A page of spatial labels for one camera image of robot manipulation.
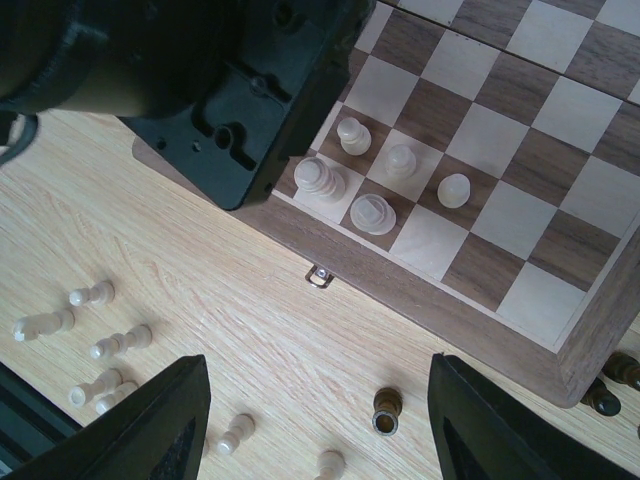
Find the wooden table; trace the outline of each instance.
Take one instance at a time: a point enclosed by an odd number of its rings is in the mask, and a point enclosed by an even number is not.
[[[561,410],[480,365],[341,281],[309,288],[310,265],[131,157],[133,135],[109,117],[55,113],[0,173],[0,361],[82,424],[71,386],[109,367],[140,383],[182,355],[204,353],[212,386],[209,438],[249,412],[255,436],[201,478],[313,478],[319,453],[342,451],[346,479],[440,478],[428,423],[430,358],[456,354],[585,445],[640,474],[640,395],[612,386],[622,413]],[[31,343],[13,322],[64,307],[71,289],[111,279],[114,303],[76,309],[76,327]],[[150,348],[96,362],[88,347],[141,322]],[[640,351],[640,322],[622,347]],[[405,398],[400,429],[378,437],[382,386]]]

